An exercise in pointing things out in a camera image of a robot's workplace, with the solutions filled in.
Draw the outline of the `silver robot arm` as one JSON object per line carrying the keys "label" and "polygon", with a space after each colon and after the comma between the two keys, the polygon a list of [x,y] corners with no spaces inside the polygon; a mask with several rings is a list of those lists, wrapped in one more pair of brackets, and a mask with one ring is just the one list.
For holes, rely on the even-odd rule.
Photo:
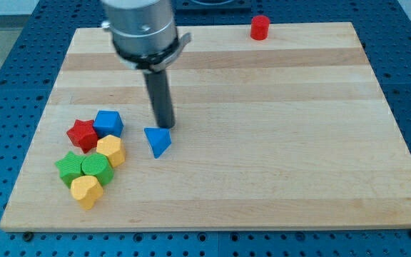
{"label": "silver robot arm", "polygon": [[157,73],[181,55],[192,36],[178,33],[169,0],[101,0],[113,47],[130,69]]}

